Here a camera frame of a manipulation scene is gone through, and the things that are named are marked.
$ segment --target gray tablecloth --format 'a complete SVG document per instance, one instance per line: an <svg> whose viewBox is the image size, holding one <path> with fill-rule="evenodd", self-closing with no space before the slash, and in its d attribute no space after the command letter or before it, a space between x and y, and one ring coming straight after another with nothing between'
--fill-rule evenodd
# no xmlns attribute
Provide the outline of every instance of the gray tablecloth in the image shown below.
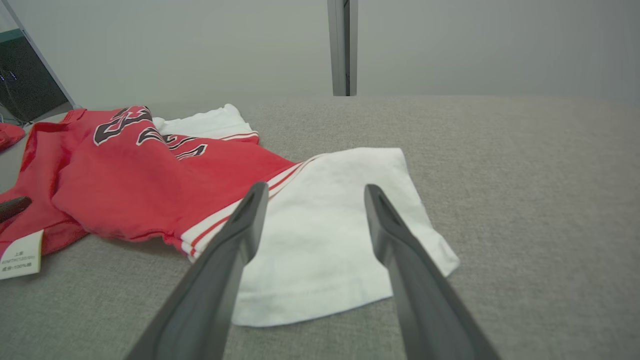
<svg viewBox="0 0 640 360"><path fill-rule="evenodd" d="M640 358L640 110L539 97L234 101L293 161L400 147L450 282L506 359ZM161 104L184 117L223 105ZM24 140L0 156L0 190ZM161 241L87 236L0 281L0 359L121 359L187 270ZM402 359L393 300L270 329L232 327L227 359Z"/></svg>

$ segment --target white label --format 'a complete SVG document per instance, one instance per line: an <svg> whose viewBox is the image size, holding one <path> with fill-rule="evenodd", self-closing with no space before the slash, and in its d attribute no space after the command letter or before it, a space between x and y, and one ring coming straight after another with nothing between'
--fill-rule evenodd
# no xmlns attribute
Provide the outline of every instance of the white label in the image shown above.
<svg viewBox="0 0 640 360"><path fill-rule="evenodd" d="M15 240L0 259L0 280L40 272L40 246L42 233L27 235Z"/></svg>

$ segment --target striped trim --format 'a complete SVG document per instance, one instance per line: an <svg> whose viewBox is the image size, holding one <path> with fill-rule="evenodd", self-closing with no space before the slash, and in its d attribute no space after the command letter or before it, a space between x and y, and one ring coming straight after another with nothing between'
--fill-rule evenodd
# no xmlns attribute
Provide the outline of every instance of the striped trim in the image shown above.
<svg viewBox="0 0 640 360"><path fill-rule="evenodd" d="M251 133L229 135L229 136L225 136L223 138L220 138L219 140L246 139L246 138L251 138L253 136L259 137L258 136L258 132L257 131L252 131Z"/></svg>
<svg viewBox="0 0 640 360"><path fill-rule="evenodd" d="M292 167L284 170L278 175L271 178L267 184L269 185L269 200L277 193L285 188L311 161L318 159L324 154L314 156L303 163L297 163ZM209 215L203 221L197 223L189 230L182 234L182 250L191 257L197 257L207 247L211 239L222 229L224 223L227 222L231 214L234 212L242 199L235 201L233 204Z"/></svg>

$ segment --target garment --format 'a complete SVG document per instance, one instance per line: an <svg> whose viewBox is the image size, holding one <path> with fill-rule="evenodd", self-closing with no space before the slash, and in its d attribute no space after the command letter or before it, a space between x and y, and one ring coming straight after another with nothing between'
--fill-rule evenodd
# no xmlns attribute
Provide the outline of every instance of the garment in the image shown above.
<svg viewBox="0 0 640 360"><path fill-rule="evenodd" d="M74 110L60 124L36 123L17 184L0 202L32 205L0 224L0 252L45 229L43 253L87 232L144 241L180 234L294 163L242 139L161 136L146 107Z"/></svg>
<svg viewBox="0 0 640 360"><path fill-rule="evenodd" d="M242 141L253 143L259 141L258 132L251 129L251 126L240 116L240 111L231 104L184 119L167 121L161 117L154 117L153 122L162 135L186 135L223 140L243 139Z"/></svg>
<svg viewBox="0 0 640 360"><path fill-rule="evenodd" d="M364 187L380 186L446 276L460 260L431 226L400 149L358 148L315 156L272 180L256 256L243 272L233 323L273 326L353 309L392 296L376 259ZM236 203L193 226L183 250L197 258Z"/></svg>
<svg viewBox="0 0 640 360"><path fill-rule="evenodd" d="M16 125L0 124L0 151L8 149L24 138L24 130Z"/></svg>

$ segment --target red object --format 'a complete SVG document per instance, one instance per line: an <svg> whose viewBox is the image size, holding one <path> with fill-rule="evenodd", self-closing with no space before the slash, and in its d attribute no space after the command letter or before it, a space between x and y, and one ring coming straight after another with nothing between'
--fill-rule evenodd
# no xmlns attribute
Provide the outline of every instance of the red object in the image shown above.
<svg viewBox="0 0 640 360"><path fill-rule="evenodd" d="M24 130L16 125L0 124L0 151L8 149L24 138Z"/></svg>
<svg viewBox="0 0 640 360"><path fill-rule="evenodd" d="M247 141L161 136L143 106L74 110L59 124L38 122L17 184L0 195L0 202L28 196L33 203L0 224L0 256L41 229L43 254L86 233L129 241L160 236L183 251L188 229L295 165L252 143L256 138Z"/></svg>

